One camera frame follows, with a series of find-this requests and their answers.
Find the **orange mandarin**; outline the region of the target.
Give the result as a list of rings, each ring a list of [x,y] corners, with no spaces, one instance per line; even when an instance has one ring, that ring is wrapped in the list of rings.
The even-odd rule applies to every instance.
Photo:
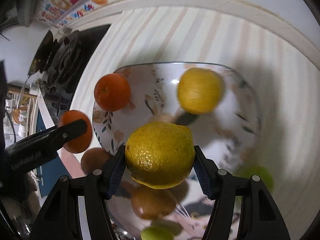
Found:
[[[118,111],[130,100],[131,88],[125,77],[117,74],[103,76],[95,85],[94,98],[100,108],[105,111]]]
[[[86,114],[82,113],[81,111],[78,110],[70,110],[66,111],[63,113],[61,118],[59,119],[59,122],[57,124],[58,127],[61,127],[63,125],[70,124],[73,121],[82,119],[86,122],[87,124],[87,131],[85,134],[65,143],[63,147],[71,153],[81,153],[87,150],[89,147],[91,141],[92,141],[92,125],[89,121],[89,118],[87,117]]]

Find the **green lime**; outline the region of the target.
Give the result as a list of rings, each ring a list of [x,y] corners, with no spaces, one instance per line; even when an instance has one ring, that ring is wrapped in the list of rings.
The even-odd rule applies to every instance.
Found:
[[[259,176],[264,184],[266,185],[267,189],[272,192],[274,188],[274,179],[272,178],[270,172],[267,168],[259,165],[248,165],[240,169],[237,176],[242,178],[250,178],[253,175]]]
[[[140,232],[142,240],[173,240],[174,235],[163,226],[150,226]]]

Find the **brown-red passion fruit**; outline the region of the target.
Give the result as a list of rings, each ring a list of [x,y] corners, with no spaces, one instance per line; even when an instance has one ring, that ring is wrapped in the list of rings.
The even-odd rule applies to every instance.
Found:
[[[85,175],[88,175],[96,169],[102,169],[104,163],[112,158],[113,155],[103,148],[91,148],[82,155],[80,161],[81,169]]]

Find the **yellow-green lemon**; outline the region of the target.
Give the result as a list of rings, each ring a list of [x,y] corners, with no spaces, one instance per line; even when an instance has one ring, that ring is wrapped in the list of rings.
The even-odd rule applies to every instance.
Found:
[[[131,178],[152,189],[169,189],[189,176],[195,159],[191,130],[168,122],[136,129],[125,145]]]

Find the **yellow lemon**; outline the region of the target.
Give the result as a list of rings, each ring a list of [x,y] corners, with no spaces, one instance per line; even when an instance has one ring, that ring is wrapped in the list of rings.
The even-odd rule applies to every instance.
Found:
[[[216,72],[204,68],[190,68],[180,78],[177,98],[185,112],[202,115],[214,110],[224,91],[224,81]]]

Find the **blue cabinet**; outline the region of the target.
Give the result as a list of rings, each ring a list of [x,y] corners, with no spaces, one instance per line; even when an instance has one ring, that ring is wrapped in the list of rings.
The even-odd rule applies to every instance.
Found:
[[[42,197],[45,197],[50,193],[51,189],[61,176],[69,175],[59,156],[50,162],[39,166],[36,170],[37,176],[40,179],[38,185]]]

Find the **black gas stove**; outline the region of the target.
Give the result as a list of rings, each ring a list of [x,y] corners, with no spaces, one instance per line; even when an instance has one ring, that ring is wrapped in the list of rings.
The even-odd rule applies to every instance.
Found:
[[[91,58],[96,47],[110,28],[109,24],[86,30],[75,30],[59,40],[48,31],[41,42],[28,75],[43,73],[48,91],[61,89],[67,94],[74,92],[76,82]]]

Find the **floral ceramic oval plate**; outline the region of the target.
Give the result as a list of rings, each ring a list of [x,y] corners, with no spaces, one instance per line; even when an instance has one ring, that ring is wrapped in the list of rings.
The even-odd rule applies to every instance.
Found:
[[[131,88],[129,105],[116,112],[93,107],[93,129],[102,148],[115,154],[130,134],[151,121],[171,121],[183,114],[177,99],[177,85],[192,63],[154,63],[121,67],[117,73]],[[195,120],[185,118],[194,144],[208,159],[228,172],[238,170],[246,155],[255,149],[261,133],[261,110],[253,88],[234,70],[220,64],[200,64],[216,72],[225,85],[218,106]],[[131,205],[131,191],[137,183],[125,171],[117,193],[107,202],[116,230],[138,239],[151,220],[138,217]],[[195,172],[172,189],[177,200],[174,211],[159,222],[169,227],[176,239],[200,239],[207,227],[214,203],[201,190]]]

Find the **striped cat print mat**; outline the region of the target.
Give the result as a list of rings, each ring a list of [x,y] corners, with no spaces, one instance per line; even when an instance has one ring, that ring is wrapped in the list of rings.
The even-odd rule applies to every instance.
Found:
[[[212,62],[236,69],[257,92],[263,132],[251,161],[274,179],[292,239],[319,211],[319,70],[294,46],[241,18],[183,7],[123,12],[86,67],[71,107],[92,113],[97,80],[128,64]]]

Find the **colourful wall sticker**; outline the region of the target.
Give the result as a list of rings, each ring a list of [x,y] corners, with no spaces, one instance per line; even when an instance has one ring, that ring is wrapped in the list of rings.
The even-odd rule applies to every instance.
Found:
[[[34,18],[60,29],[107,3],[108,0],[38,0]]]

